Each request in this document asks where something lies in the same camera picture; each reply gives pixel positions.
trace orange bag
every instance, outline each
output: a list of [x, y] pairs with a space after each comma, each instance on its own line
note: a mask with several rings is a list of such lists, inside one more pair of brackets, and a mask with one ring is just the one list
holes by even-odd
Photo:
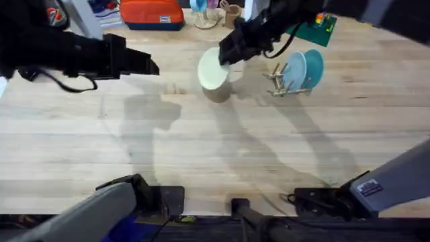
[[180, 30], [185, 21], [176, 0], [122, 0], [122, 20], [131, 30]]

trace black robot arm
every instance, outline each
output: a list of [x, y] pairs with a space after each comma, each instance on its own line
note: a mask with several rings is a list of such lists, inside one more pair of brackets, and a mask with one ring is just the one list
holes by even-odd
[[289, 27], [313, 22], [322, 11], [352, 17], [429, 44], [429, 9], [430, 2], [426, 0], [271, 0], [255, 19], [236, 19], [235, 29], [220, 42], [219, 61], [221, 65], [231, 65], [271, 52], [273, 43], [279, 42]]
[[51, 26], [43, 0], [4, 0], [0, 20], [0, 74], [6, 78], [22, 67], [56, 69], [69, 77], [92, 79], [159, 75], [151, 56], [126, 48], [123, 37], [109, 34], [97, 40], [63, 32], [68, 26]]

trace wooden table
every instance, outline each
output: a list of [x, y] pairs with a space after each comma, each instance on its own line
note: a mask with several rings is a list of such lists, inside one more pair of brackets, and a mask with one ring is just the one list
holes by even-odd
[[[340, 186], [429, 137], [430, 49], [350, 19], [328, 48], [296, 39], [275, 60], [234, 65], [223, 104], [202, 94], [196, 67], [226, 28], [111, 32], [153, 54], [161, 76], [69, 94], [15, 75], [0, 101], [0, 214], [59, 213], [103, 182], [141, 173], [184, 186], [186, 214], [228, 214], [231, 198], [247, 197], [264, 214], [294, 215], [279, 193]], [[261, 74], [311, 48], [326, 61], [322, 83], [310, 96], [271, 97]], [[430, 216], [430, 200], [383, 216]]]

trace blue plate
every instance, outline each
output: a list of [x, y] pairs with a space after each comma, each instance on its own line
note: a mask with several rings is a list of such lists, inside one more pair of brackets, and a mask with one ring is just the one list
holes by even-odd
[[324, 59], [321, 53], [317, 50], [309, 50], [304, 53], [304, 58], [306, 58], [306, 66], [308, 72], [306, 74], [305, 80], [310, 78], [304, 85], [304, 89], [313, 89], [321, 81], [324, 73]]
[[203, 12], [208, 7], [207, 0], [189, 0], [189, 5], [191, 9], [196, 12]]
[[302, 88], [306, 76], [306, 59], [301, 52], [294, 52], [287, 62], [287, 68], [282, 73], [284, 86], [287, 88], [294, 81], [288, 91], [298, 91]]

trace green circuit board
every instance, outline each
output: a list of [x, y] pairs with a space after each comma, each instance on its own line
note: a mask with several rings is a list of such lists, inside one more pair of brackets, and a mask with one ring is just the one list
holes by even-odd
[[[330, 41], [331, 34], [335, 29], [336, 21], [337, 18], [331, 16], [325, 19], [321, 25], [317, 23], [304, 23], [299, 27], [296, 37], [327, 47]], [[295, 27], [296, 25], [289, 28], [287, 30], [287, 34], [291, 34]]]

